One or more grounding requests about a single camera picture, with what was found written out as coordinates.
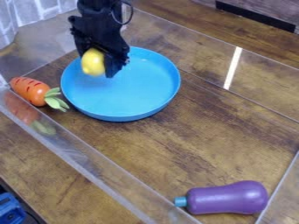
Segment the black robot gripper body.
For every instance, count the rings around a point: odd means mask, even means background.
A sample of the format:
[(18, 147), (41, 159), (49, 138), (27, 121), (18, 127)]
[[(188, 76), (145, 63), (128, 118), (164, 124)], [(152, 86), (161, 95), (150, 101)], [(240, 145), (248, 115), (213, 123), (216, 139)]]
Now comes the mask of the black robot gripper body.
[(125, 0), (78, 0), (79, 16), (69, 16), (70, 34), (90, 38), (91, 47), (102, 53), (126, 51), (129, 46), (120, 35), (120, 29), (128, 23), (122, 21)]

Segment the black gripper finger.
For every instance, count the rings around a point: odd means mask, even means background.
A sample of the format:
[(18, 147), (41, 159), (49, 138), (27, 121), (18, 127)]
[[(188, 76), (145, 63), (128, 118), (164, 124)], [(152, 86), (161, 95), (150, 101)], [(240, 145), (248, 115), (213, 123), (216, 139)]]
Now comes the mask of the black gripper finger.
[(90, 38), (75, 37), (74, 38), (74, 46), (77, 48), (78, 56), (82, 56), (85, 51), (91, 47)]
[(126, 64), (126, 51), (106, 52), (104, 54), (105, 76), (112, 78)]

